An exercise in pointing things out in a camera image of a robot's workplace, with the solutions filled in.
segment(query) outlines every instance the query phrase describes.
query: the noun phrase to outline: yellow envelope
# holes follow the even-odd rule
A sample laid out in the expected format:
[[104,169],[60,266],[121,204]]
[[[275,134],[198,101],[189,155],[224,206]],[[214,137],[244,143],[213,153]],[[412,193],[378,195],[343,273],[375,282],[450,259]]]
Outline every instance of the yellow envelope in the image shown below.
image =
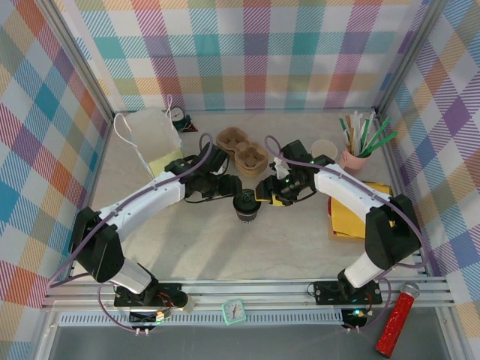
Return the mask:
[[[371,188],[392,195],[392,188],[375,182],[365,182]],[[333,197],[331,198],[331,227],[337,236],[365,239],[365,224],[360,217],[351,212]]]

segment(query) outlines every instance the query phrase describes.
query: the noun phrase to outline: marble surface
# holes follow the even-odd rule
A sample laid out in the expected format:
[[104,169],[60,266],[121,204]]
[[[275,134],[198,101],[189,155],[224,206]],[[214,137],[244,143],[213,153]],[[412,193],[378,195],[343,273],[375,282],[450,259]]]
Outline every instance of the marble surface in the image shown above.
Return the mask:
[[[316,140],[328,139],[338,147],[339,154],[344,149],[338,117],[345,112],[191,115],[199,132],[181,134],[185,155],[198,153],[202,132],[208,131],[215,138],[229,126],[241,128],[250,141],[261,144],[265,135],[271,134],[282,146],[300,139],[310,150]],[[110,205],[149,182],[135,151],[115,134],[106,151],[93,209]],[[272,171],[267,169],[251,179],[232,165],[228,173],[240,176],[244,188],[255,188]],[[371,156],[358,178],[391,184],[381,151]],[[231,199],[198,205],[182,201],[133,232],[123,243],[124,255],[143,264],[159,279],[336,277],[357,259],[364,246],[328,238],[327,199],[318,193],[288,208],[262,204],[252,223],[242,223],[237,218]],[[415,274],[414,270],[397,268],[390,276]]]

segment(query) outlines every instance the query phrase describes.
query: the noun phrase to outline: plaid wall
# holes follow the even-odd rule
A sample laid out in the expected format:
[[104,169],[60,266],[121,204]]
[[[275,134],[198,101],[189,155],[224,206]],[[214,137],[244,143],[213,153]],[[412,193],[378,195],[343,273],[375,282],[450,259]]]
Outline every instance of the plaid wall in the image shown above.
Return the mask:
[[480,359],[480,1],[451,0],[388,109],[407,195]]
[[0,359],[25,359],[104,146],[98,111],[34,0],[0,1]]
[[129,111],[166,94],[188,110],[371,107],[429,2],[56,1],[111,104]]

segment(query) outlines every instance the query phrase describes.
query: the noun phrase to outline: black mount plate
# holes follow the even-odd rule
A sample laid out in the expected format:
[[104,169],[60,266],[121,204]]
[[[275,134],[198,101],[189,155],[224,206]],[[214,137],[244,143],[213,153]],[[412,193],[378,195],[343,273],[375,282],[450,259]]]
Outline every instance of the black mount plate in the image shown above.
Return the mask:
[[316,281],[313,283],[313,294],[317,305],[379,305],[382,304],[382,294],[378,283],[370,281],[357,293],[351,296],[349,301],[341,298],[337,281]]
[[[157,284],[157,293],[166,293],[174,301],[178,291],[182,290],[181,283],[159,283]],[[113,306],[116,308],[141,308],[145,307],[142,303],[132,298],[131,292],[123,286],[117,286],[115,301]],[[162,298],[154,298],[149,304],[149,308],[164,308]]]

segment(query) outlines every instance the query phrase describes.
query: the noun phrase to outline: pink cup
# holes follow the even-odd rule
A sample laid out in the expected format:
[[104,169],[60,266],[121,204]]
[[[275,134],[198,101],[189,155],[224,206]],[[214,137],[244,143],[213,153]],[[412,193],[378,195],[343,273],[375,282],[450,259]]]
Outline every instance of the pink cup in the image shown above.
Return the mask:
[[347,173],[354,176],[362,171],[369,157],[370,155],[367,157],[356,157],[350,154],[347,149],[345,149],[342,152],[340,161],[338,161],[338,165]]

